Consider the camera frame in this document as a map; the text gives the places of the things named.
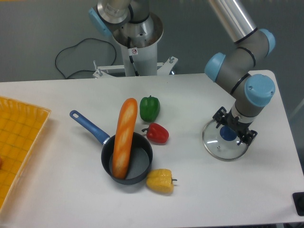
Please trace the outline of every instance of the red bell pepper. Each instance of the red bell pepper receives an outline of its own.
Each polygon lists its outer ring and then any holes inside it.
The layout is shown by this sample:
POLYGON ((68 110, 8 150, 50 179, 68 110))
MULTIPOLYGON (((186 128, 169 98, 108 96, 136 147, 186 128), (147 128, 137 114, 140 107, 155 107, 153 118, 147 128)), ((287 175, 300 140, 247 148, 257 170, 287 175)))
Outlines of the red bell pepper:
POLYGON ((147 131, 147 138, 156 143, 164 144, 169 138, 169 132, 157 123, 152 123, 148 128, 142 129, 142 132, 147 131))

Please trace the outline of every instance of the pan handle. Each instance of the pan handle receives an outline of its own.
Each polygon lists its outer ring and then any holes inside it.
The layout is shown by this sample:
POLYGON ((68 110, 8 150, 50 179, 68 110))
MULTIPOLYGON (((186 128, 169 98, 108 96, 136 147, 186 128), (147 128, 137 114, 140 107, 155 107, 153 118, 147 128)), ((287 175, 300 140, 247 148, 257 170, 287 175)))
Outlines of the pan handle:
POLYGON ((73 110, 70 112, 70 116, 76 120, 80 125, 82 125, 84 128, 86 128, 90 133, 92 133, 95 138, 104 145, 110 136, 105 133, 103 130, 98 128, 95 124, 93 124, 91 121, 86 119, 83 115, 81 115, 78 111, 73 110))

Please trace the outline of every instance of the gray floor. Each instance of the gray floor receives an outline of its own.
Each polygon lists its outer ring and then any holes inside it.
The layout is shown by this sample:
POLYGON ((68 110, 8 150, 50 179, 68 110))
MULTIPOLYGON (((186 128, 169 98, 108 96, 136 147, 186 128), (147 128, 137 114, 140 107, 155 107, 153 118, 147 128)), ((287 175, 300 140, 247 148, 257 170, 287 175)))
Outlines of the gray floor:
MULTIPOLYGON (((85 38, 102 37, 90 23, 87 11, 97 0, 27 0, 0 2, 0 82, 63 79, 55 69, 57 53, 85 38)), ((259 28, 276 37, 276 48, 256 69, 269 69, 277 77, 294 141, 304 166, 303 114, 293 110, 304 98, 303 29, 304 1, 243 0, 259 28)), ((234 49, 229 36, 205 0, 152 0, 150 9, 163 21, 164 34, 158 44, 158 60, 179 58, 178 74, 202 73, 217 52, 234 49)), ((89 41, 60 56, 58 66, 66 75, 109 65, 114 58, 110 46, 89 41)), ((118 53, 115 65, 122 64, 118 53)), ((77 77, 91 77, 81 73, 77 77)))

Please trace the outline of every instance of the yellow basket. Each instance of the yellow basket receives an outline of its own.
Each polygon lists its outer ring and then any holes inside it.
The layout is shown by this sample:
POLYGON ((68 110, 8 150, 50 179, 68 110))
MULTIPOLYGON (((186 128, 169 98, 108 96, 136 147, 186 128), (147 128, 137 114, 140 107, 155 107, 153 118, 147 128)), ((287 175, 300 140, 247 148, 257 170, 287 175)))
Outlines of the yellow basket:
POLYGON ((46 108, 0 96, 0 211, 50 112, 46 108))

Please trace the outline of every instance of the baguette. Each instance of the baguette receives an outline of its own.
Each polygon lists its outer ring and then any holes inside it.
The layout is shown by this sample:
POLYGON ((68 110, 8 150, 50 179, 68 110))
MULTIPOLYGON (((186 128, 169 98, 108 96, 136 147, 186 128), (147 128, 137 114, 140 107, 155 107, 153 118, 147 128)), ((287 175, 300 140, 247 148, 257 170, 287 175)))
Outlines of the baguette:
POLYGON ((137 109, 137 101, 128 98, 119 113, 112 162, 113 176, 119 179, 125 179, 128 172, 137 109))

